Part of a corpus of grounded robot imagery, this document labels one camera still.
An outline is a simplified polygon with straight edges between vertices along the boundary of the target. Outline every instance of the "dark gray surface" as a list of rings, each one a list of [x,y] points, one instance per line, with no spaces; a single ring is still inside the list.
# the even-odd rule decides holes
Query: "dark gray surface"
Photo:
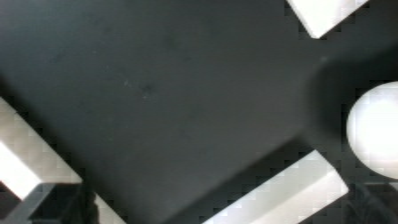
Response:
[[[3,183],[0,182],[0,220],[6,217],[12,209],[19,204],[19,199],[4,187]]]
[[[340,104],[398,79],[398,2],[355,15],[312,40],[278,0],[1,1],[1,95],[127,223],[179,220],[296,138],[347,181],[379,179]]]

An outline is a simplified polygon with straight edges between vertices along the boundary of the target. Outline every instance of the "white round object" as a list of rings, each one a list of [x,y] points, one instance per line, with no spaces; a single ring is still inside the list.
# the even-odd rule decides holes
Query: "white round object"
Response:
[[[398,82],[376,86],[351,107],[346,135],[363,165],[398,179]]]

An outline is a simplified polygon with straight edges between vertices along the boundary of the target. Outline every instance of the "white circle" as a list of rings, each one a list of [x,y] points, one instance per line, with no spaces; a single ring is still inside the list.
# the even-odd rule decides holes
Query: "white circle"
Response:
[[[358,98],[346,121],[347,143],[363,165],[398,179],[398,82]]]

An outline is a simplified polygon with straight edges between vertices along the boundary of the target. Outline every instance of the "white surface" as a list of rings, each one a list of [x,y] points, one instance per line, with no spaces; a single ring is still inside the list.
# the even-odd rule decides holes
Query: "white surface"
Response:
[[[319,38],[367,0],[287,0],[312,38]]]
[[[346,135],[363,165],[398,179],[398,82],[372,88],[351,107]]]
[[[36,184],[81,182],[81,178],[1,98],[0,181],[20,200]],[[97,195],[95,203],[100,224],[124,224]]]
[[[312,151],[203,224],[296,224],[346,192],[339,174]]]
[[[392,182],[392,183],[388,183],[388,185],[392,186],[392,188],[398,190],[398,183],[395,182]]]

